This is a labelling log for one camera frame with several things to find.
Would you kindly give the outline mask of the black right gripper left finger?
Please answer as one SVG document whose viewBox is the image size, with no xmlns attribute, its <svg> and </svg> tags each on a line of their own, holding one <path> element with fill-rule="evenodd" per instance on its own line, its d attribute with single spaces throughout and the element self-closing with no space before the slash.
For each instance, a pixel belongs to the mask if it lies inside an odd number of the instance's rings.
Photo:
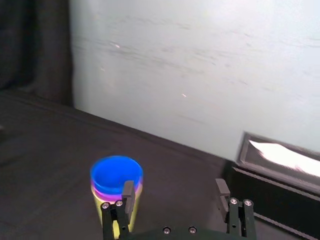
<svg viewBox="0 0 320 240">
<path fill-rule="evenodd" d="M 102 234 L 104 240 L 114 240 L 113 222 L 118 223 L 119 240 L 124 240 L 129 237 L 129 224 L 131 221 L 132 212 L 135 205 L 135 187 L 134 181 L 128 180 L 124 183 L 121 199 L 115 203 L 104 202 L 100 205 Z"/>
</svg>

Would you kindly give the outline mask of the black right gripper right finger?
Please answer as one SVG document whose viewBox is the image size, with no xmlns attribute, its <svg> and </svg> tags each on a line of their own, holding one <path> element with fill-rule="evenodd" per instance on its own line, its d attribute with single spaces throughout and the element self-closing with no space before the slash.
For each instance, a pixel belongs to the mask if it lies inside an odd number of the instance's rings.
<svg viewBox="0 0 320 240">
<path fill-rule="evenodd" d="M 220 240 L 256 240 L 254 203 L 249 199 L 242 201 L 231 196 L 227 183 L 222 178 L 215 180 L 216 203 L 224 222 L 226 233 Z"/>
</svg>

